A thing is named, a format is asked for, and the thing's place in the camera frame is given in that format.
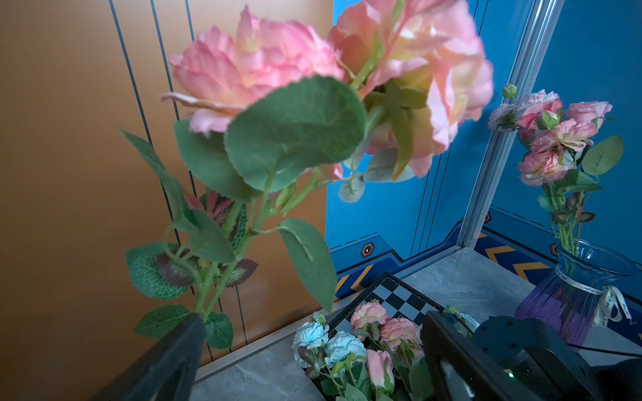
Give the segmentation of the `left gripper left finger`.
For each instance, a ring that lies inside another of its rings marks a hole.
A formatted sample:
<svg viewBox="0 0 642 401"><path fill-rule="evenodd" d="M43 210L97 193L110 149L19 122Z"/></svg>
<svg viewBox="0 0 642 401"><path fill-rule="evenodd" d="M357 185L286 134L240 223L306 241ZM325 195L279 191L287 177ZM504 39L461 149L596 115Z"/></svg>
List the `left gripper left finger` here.
<svg viewBox="0 0 642 401"><path fill-rule="evenodd" d="M92 399L189 399L204 338L202 319L195 314L189 315Z"/></svg>

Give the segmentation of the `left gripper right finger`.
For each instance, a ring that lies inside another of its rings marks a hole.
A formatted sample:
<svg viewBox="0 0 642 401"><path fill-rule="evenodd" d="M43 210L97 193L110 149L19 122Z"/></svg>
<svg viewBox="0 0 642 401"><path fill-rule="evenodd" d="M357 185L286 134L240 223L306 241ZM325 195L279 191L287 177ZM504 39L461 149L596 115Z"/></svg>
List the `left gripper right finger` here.
<svg viewBox="0 0 642 401"><path fill-rule="evenodd" d="M428 312L421 341L437 400L537 400L439 312Z"/></svg>

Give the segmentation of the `bunch of pink flowers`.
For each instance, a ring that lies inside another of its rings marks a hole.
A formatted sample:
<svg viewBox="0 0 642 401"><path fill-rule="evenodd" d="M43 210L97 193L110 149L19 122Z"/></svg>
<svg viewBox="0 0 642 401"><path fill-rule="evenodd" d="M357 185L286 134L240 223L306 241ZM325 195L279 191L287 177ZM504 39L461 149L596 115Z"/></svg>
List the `bunch of pink flowers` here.
<svg viewBox="0 0 642 401"><path fill-rule="evenodd" d="M294 334L294 359L330 400L433 400L421 328L434 307L414 307L415 319L395 310L372 299L334 330L316 312Z"/></svg>

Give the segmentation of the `pink double bloom stem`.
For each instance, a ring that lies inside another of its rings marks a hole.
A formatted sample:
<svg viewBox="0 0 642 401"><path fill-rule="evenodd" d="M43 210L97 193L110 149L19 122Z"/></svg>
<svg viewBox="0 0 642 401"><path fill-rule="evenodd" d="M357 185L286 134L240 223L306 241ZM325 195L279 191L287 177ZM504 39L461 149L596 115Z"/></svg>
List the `pink double bloom stem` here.
<svg viewBox="0 0 642 401"><path fill-rule="evenodd" d="M551 130L538 131L529 152L519 163L521 180L539 186L540 207L548 212L559 247L578 255L581 226L595 218L584 209L588 195L600 189L597 181L581 169L581 159L598 133L593 123L566 120Z"/></svg>

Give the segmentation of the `pale pink carnation stem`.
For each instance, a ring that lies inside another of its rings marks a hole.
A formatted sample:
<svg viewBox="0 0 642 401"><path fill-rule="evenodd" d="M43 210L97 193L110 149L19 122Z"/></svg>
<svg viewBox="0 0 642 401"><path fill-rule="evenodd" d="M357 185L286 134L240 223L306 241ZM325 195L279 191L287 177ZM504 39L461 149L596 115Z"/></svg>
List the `pale pink carnation stem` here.
<svg viewBox="0 0 642 401"><path fill-rule="evenodd" d="M556 114L563 107L555 92L540 90L516 100L514 104L502 104L491 113L488 129L496 132L515 130L535 131L536 119L545 112Z"/></svg>

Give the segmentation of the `large peach bloom stem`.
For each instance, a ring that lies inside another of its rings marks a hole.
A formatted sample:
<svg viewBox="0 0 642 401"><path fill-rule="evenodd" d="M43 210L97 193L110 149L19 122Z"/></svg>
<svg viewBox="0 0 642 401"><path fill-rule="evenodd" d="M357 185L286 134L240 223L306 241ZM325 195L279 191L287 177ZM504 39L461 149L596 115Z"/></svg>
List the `large peach bloom stem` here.
<svg viewBox="0 0 642 401"><path fill-rule="evenodd" d="M353 202L360 180L423 177L493 97L493 67L464 1L361 1L327 38L244 9L235 35L212 27L170 66L180 90L166 99L190 110L173 129L180 157L206 190L189 193L149 141L125 133L172 208L160 242L125 254L133 286L162 302L135 331L163 339L196 319L214 349L232 345L232 322L215 307L253 274L247 249L269 233L266 220L283 218L275 232L300 282L330 308L329 247L290 212L334 182Z"/></svg>

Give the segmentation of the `pink rose stem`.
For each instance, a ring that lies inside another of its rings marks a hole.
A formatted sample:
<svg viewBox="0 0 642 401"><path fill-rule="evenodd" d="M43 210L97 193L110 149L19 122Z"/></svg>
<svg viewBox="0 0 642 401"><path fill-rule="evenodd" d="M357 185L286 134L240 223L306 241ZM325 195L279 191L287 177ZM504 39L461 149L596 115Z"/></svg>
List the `pink rose stem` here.
<svg viewBox="0 0 642 401"><path fill-rule="evenodd" d="M536 119L545 111L556 113L563 106L559 99L535 100L522 98L516 109L518 119L518 138L529 142L535 136L537 130Z"/></svg>
<svg viewBox="0 0 642 401"><path fill-rule="evenodd" d="M563 248L573 255L579 253L582 227L596 217L587 209L587 201L601 190L600 177L613 170L624 155L624 140L618 135L593 142L612 109L607 102L582 102L570 105L565 113L570 123L565 147L571 156L571 169L558 183L567 213L559 233Z"/></svg>

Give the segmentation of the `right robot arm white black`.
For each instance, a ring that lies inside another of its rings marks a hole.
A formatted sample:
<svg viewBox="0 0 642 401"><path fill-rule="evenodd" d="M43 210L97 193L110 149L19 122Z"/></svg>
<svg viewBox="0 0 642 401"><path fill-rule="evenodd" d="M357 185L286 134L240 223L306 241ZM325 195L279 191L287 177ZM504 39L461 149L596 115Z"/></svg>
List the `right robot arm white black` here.
<svg viewBox="0 0 642 401"><path fill-rule="evenodd" d="M640 358L592 367L538 319L492 317L472 341L541 399L641 399Z"/></svg>

